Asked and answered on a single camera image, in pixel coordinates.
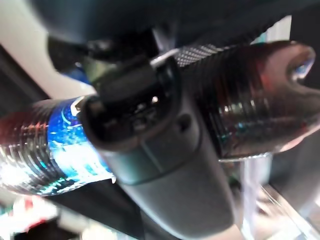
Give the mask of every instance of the blue bottle label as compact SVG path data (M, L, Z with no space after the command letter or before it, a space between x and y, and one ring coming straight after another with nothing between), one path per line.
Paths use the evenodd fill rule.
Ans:
M61 102L53 111L47 140L51 154L68 180L86 184L113 178L114 175L88 141L77 114L84 97Z

